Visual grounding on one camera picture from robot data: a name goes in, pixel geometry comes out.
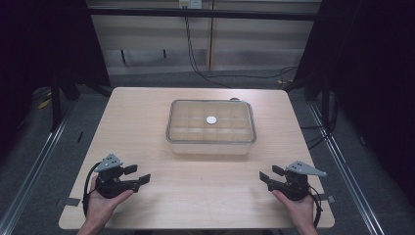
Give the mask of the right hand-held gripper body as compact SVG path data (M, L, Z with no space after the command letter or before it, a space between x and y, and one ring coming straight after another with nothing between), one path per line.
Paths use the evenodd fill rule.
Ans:
M285 169L285 182L279 182L269 179L268 190L270 192L278 190L282 192L289 200L302 200L309 192L310 185L308 176L325 177L327 173L301 161L289 164Z

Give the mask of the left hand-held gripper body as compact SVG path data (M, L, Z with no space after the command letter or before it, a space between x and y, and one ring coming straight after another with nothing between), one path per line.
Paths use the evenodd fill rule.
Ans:
M105 198L112 199L122 192L132 190L137 193L138 185L134 184L135 180L121 181L119 178L124 175L122 167L123 161L115 154L108 154L98 163L94 171L98 173L95 189Z

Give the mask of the person's left hand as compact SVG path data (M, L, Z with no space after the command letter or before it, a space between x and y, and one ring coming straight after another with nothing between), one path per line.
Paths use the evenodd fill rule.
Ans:
M85 223L94 227L103 227L110 220L117 206L130 198L133 191L127 190L112 199L107 199L95 187L96 177L93 177L90 184Z

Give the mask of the person's right hand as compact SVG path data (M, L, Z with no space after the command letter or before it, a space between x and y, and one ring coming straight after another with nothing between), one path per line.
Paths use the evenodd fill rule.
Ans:
M292 224L298 226L313 225L313 204L314 201L310 196L304 197L299 201L289 200L282 192L272 191L272 195L285 207L289 212Z

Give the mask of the black metal stand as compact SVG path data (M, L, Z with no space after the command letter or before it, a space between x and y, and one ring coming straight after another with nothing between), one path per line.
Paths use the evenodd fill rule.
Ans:
M52 127L51 131L54 132L58 129L62 121L62 109L61 109L61 91L59 85L59 79L54 72L51 78L51 101L52 101Z
M326 75L322 88L322 120L326 128L329 126L329 103L330 103L330 82Z

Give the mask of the dark curtain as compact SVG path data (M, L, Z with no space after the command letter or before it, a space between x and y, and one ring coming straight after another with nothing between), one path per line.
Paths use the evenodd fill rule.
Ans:
M109 86L86 0L0 0L0 161L18 138L32 92Z
M295 76L330 88L415 205L415 0L321 0Z

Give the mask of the black horizontal bar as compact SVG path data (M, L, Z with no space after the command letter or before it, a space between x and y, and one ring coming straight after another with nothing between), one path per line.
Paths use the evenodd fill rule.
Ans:
M317 14L285 13L285 12L253 12L231 10L202 10L202 9L170 9L170 8L120 8L120 7L89 7L91 15L107 16L146 16L146 17L186 17L212 19L253 19L308 21L320 19Z

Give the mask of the metal floor rail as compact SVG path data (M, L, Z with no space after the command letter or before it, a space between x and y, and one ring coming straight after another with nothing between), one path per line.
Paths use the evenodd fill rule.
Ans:
M350 193L370 234L387 235L380 220L376 216L359 184L357 183L356 178L348 166L344 154L341 151L335 137L326 127L323 126L322 113L319 111L314 102L309 102L308 107L310 108L312 116L323 135L323 140L325 141L325 144L328 147L334 162L336 163L336 166L346 184L347 190Z
M23 135L0 167L0 235L12 235L15 227L55 153L76 101L64 101L61 120L53 125L53 109L34 109Z

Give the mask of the white wall socket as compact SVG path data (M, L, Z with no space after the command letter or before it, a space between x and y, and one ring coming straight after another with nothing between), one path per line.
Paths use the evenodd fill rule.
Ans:
M203 8L203 0L179 0L178 5L180 9L196 9Z

